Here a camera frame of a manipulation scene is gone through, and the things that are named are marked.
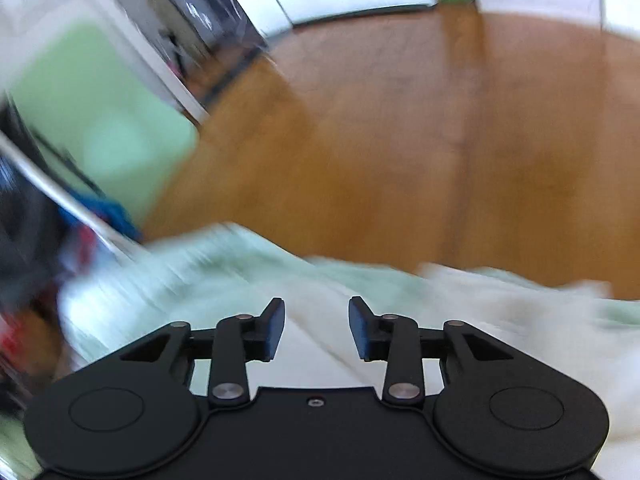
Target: small hole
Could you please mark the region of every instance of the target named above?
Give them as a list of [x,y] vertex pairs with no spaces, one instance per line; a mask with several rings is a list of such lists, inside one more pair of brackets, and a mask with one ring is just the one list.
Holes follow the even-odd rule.
[[465,334],[466,344],[469,346],[474,358],[478,361],[501,361],[513,359],[513,356],[507,354],[503,350],[496,348],[484,339],[480,339],[477,335]]
[[314,397],[313,399],[309,399],[306,403],[312,408],[322,408],[324,406],[324,399]]
[[150,341],[142,343],[133,350],[130,350],[120,359],[123,361],[140,361],[142,363],[158,361],[169,339],[171,339],[171,337],[168,334],[156,336]]

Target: black object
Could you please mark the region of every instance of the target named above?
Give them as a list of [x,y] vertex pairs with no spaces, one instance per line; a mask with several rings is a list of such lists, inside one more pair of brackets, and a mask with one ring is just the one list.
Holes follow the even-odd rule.
[[169,42],[174,46],[174,56],[175,56],[175,65],[180,73],[180,77],[184,78],[187,75],[187,67],[184,64],[184,58],[182,57],[182,53],[180,52],[180,42],[178,41],[178,36],[174,32],[163,32],[162,36],[167,38]]
[[[91,191],[93,191],[96,196],[100,198],[106,198],[106,194],[100,187],[91,180],[86,174],[82,172],[78,165],[76,164],[74,158],[68,150],[60,151],[53,144],[51,144],[47,137],[43,136],[38,130],[31,129],[31,135],[34,139],[36,139],[40,145],[47,150],[51,155],[53,155],[60,164],[62,164],[65,168],[67,168],[71,173],[73,173],[78,179],[87,186]],[[69,187],[60,177],[55,175],[55,180],[63,187]]]
[[[53,384],[25,432],[42,480],[593,480],[609,429],[587,387],[461,321],[418,328],[349,305],[360,357],[386,360],[373,388],[261,388],[245,362],[269,361],[284,302],[215,329],[160,328]],[[208,396],[192,395],[194,359],[211,359]],[[444,389],[424,395],[421,361],[440,359]]]
[[[41,170],[47,167],[15,105],[0,110],[0,130]],[[65,227],[58,206],[0,155],[0,307],[18,308],[62,271],[58,249]]]

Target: wall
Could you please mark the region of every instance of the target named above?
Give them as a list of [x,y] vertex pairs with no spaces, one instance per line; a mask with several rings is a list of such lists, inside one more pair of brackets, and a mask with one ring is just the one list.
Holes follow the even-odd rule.
[[175,104],[170,92],[91,3],[91,0],[63,0],[44,16],[31,16],[15,32],[5,16],[0,16],[0,88],[8,89],[20,77],[21,71],[56,38],[61,37],[74,23],[91,22],[105,32],[124,63],[159,98]]

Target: green cloth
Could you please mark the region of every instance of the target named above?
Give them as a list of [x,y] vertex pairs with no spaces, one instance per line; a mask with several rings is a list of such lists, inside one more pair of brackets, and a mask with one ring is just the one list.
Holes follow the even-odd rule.
[[[10,93],[26,124],[68,151],[138,224],[196,145],[191,122],[150,92],[104,33],[88,23],[76,25],[41,54]],[[86,190],[43,154],[67,182]]]

